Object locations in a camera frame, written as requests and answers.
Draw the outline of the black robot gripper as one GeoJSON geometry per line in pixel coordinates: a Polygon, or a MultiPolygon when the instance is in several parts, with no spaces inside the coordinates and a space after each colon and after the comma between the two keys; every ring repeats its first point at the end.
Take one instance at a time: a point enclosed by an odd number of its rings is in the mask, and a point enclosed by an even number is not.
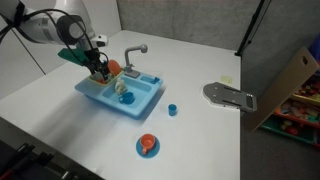
{"type": "Polygon", "coordinates": [[[88,61],[84,64],[91,73],[91,78],[95,81],[104,78],[104,80],[108,80],[109,69],[105,62],[100,60],[101,52],[95,48],[93,50],[88,50],[84,52],[88,61]]]}

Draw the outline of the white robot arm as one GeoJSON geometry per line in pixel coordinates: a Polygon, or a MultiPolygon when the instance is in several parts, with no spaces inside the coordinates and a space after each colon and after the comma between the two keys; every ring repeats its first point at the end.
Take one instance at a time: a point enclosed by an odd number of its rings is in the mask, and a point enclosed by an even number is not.
{"type": "Polygon", "coordinates": [[[109,79],[108,56],[99,50],[108,44],[105,35],[97,35],[82,0],[55,0],[53,8],[33,10],[21,0],[0,0],[0,15],[6,22],[4,38],[16,29],[25,39],[39,44],[65,45],[58,56],[109,79]]]}

